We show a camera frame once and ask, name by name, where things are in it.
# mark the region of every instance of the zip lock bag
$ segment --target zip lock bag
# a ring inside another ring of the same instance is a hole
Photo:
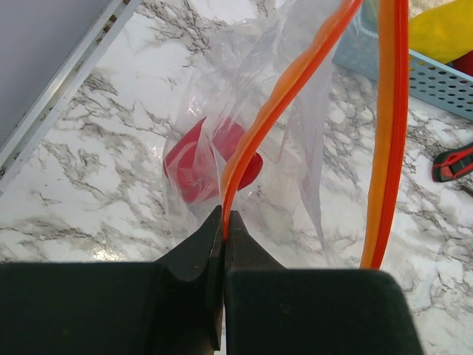
[[[233,209],[270,250],[268,238],[280,246],[288,235],[297,238],[294,231],[314,230],[313,238],[300,233],[304,240],[291,242],[320,251],[326,266],[352,266],[344,246],[326,232],[330,206],[321,204],[319,187],[332,57],[342,34],[362,17],[362,3],[287,1],[274,16],[241,21],[211,39],[163,152],[174,236],[189,236],[222,204],[224,236]],[[408,1],[380,0],[376,10],[379,85],[366,230],[358,238],[362,268],[379,268],[387,246],[409,95]],[[354,28],[345,36],[358,43]]]

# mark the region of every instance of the yellow object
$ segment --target yellow object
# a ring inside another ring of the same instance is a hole
[[[473,0],[455,0],[414,17],[409,47],[444,64],[473,50]]]

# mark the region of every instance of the clear plastic bag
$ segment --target clear plastic bag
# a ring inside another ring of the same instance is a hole
[[[163,152],[168,216],[178,240],[199,228],[224,200],[225,166],[241,155],[240,138],[254,129],[255,118],[278,90],[279,77],[284,73],[291,85],[288,66],[305,55],[316,34],[324,35],[321,27],[329,18],[332,24],[338,21],[333,14],[342,4],[355,3],[361,1],[287,1],[273,17],[240,22],[211,39],[207,56],[196,63]],[[314,243],[319,244],[314,248],[323,249],[329,265],[337,263],[338,253],[322,231],[319,184],[335,50],[324,57],[261,144],[250,147],[256,153],[239,180],[232,206],[258,241],[268,235],[284,245],[292,231],[314,230]]]

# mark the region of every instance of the plastic bag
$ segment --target plastic bag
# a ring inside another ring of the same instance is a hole
[[[213,38],[210,53],[199,63],[188,86],[164,151],[166,197],[174,235],[190,235],[223,200],[227,212],[230,207],[240,211],[257,240],[266,234],[282,241],[290,230],[310,228],[309,221],[326,260],[334,264],[336,253],[326,243],[321,227],[323,131],[333,45],[360,3],[289,1],[273,18],[244,21]],[[339,33],[333,41],[333,28],[337,27]],[[319,43],[312,55],[305,52],[311,43]],[[259,120],[265,109],[270,113],[278,104],[273,100],[265,105],[269,97],[284,96],[282,86],[275,84],[289,64],[296,59],[311,63],[314,58],[309,74],[293,70],[291,75],[283,75],[286,87],[306,78],[294,93],[299,93],[297,97],[292,95],[276,109],[279,113],[274,119],[287,107],[277,123],[267,119],[270,114]],[[264,131],[260,135],[264,139],[248,139],[248,130]],[[245,151],[250,153],[243,159]],[[239,190],[233,204],[232,183],[233,189]],[[374,244],[368,259],[376,248]]]

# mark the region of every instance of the blue plastic crate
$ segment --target blue plastic crate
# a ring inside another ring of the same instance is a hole
[[[365,20],[363,6],[340,39],[333,63],[378,80],[378,34]],[[473,121],[473,77],[413,50],[410,95]]]

